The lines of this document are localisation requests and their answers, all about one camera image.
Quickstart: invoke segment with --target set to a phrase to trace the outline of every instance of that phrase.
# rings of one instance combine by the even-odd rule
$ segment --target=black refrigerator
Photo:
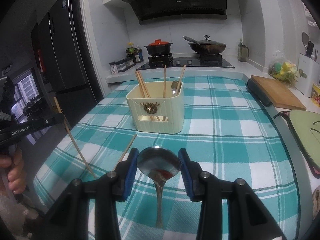
[[[72,3],[77,0],[57,0],[39,23],[38,36],[45,76],[74,127],[103,96],[85,53],[81,13]]]

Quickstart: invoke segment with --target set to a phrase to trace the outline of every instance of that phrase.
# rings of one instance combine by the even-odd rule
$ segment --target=cream plastic basket
[[[145,84],[151,98],[142,97],[139,85],[125,97],[136,129],[154,133],[180,132],[184,120],[183,83],[180,93],[172,97],[172,81],[166,81],[166,98],[163,98],[163,81]]]

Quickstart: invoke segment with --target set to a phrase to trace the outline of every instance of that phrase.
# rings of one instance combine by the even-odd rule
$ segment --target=refrigerator handle
[[[53,17],[51,18],[51,23],[52,23],[52,34],[53,34],[53,36],[55,36],[56,35],[56,31],[54,29]]]

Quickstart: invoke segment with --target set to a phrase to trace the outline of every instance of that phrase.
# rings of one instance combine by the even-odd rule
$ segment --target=white countertop
[[[210,75],[210,76],[222,76],[228,78],[237,78],[243,79],[245,82],[251,77],[251,75],[262,76],[267,78],[272,78],[267,73],[263,73],[253,65],[249,63],[239,62],[237,56],[232,55],[222,55],[225,60],[227,60],[235,68],[218,68],[218,67],[192,67],[188,66],[185,70],[184,76],[201,76],[201,75]],[[135,80],[136,76],[134,71],[139,68],[145,62],[139,63],[133,68],[127,70],[126,72],[119,73],[113,76],[106,77],[107,83],[110,85],[111,89],[115,89],[118,84],[112,84],[116,82],[123,82],[129,80]],[[166,69],[167,77],[179,77],[181,74],[182,67],[170,67]],[[148,69],[141,71],[141,74],[144,79],[150,78],[162,78],[163,69]],[[310,98],[305,97],[300,91],[294,88],[289,88],[289,90],[304,104],[307,108],[307,111],[320,113],[320,107],[313,104]],[[288,109],[275,108],[273,105],[265,107],[268,114],[273,117],[281,111],[287,111]],[[296,143],[292,133],[289,130],[287,122],[282,117],[276,117],[273,119],[286,147],[289,152],[292,165],[294,167],[294,172],[297,178],[297,184],[299,189],[300,197],[300,233],[299,236],[303,235],[306,230],[309,228],[313,220],[313,202],[312,194],[316,187],[320,185],[320,179],[316,179],[306,163],[305,158],[303,157],[298,144]]]

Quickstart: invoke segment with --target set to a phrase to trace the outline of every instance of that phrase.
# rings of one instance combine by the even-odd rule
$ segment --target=chopstick
[[[138,80],[140,91],[141,91],[141,94],[142,94],[143,98],[147,98],[147,97],[150,98],[149,91],[148,91],[148,89],[146,87],[146,84],[145,84],[145,82],[143,80],[143,77],[141,76],[141,73],[139,71],[137,71],[137,70],[135,71],[135,73],[136,73],[136,76],[137,76],[137,80]],[[154,118],[153,115],[150,115],[150,119],[151,119],[151,121],[155,121],[155,118]]]
[[[177,95],[180,93],[181,81],[182,81],[182,77],[183,77],[185,69],[186,69],[186,65],[183,66],[183,69],[181,71],[180,79],[179,79],[178,86],[177,86]]]
[[[54,97],[54,101],[55,101],[55,103],[56,103],[56,106],[57,106],[57,109],[58,109],[59,113],[62,113],[61,108],[60,108],[60,106],[59,106],[59,103],[58,103],[58,100],[57,100],[56,97]],[[71,132],[70,132],[70,130],[69,130],[69,127],[68,127],[68,125],[67,125],[67,123],[66,123],[66,120],[63,120],[63,123],[64,123],[64,126],[65,126],[66,130],[67,130],[68,135],[69,135],[70,138],[71,138],[71,141],[73,142],[73,145],[75,146],[77,152],[78,152],[79,155],[81,156],[81,158],[82,158],[85,166],[87,166],[88,171],[89,171],[89,172],[92,174],[92,176],[96,179],[97,176],[93,173],[93,171],[91,170],[89,164],[87,163],[87,161],[85,160],[84,156],[82,155],[82,153],[81,153],[81,151],[80,151],[80,149],[79,149],[79,147],[78,147],[75,139],[73,138],[73,136],[72,136],[72,134],[71,134]]]
[[[121,155],[120,159],[118,160],[118,162],[117,162],[116,165],[114,166],[113,171],[116,169],[116,166],[118,165],[118,163],[119,163],[119,162],[122,162],[124,156],[125,156],[126,153],[128,152],[128,150],[129,150],[130,146],[132,145],[132,143],[133,143],[134,139],[136,138],[136,136],[137,136],[136,133],[132,136],[132,138],[131,138],[128,146],[126,147],[126,149],[124,150],[124,152],[123,152],[123,154]]]
[[[164,65],[164,77],[163,77],[163,98],[165,98],[165,78],[166,78],[166,73],[165,73],[165,71],[166,71],[166,66]],[[162,117],[162,121],[165,121],[165,119],[166,119],[167,117],[166,116],[163,116]]]

